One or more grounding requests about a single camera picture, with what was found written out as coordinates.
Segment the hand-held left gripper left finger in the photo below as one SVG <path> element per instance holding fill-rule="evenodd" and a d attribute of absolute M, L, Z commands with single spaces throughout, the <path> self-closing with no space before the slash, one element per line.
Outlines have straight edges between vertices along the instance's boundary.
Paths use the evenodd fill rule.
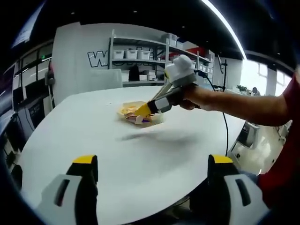
<path fill-rule="evenodd" d="M 42 191 L 37 213 L 46 225 L 97 225 L 98 158 L 76 158 Z"/>

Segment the person's right hand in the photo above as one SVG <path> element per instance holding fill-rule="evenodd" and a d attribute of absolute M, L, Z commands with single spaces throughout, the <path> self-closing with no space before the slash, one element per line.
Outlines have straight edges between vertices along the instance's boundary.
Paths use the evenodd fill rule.
<path fill-rule="evenodd" d="M 186 110 L 202 109 L 206 111 L 211 110 L 212 97 L 214 92 L 207 90 L 200 86 L 190 85 L 182 89 L 183 99 L 179 106 Z"/>

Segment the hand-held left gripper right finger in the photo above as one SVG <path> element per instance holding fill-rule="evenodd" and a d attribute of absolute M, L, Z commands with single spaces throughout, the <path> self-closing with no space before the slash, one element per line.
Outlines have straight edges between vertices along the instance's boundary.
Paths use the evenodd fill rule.
<path fill-rule="evenodd" d="M 260 188 L 233 161 L 209 155 L 209 225 L 256 225 L 269 212 Z"/>

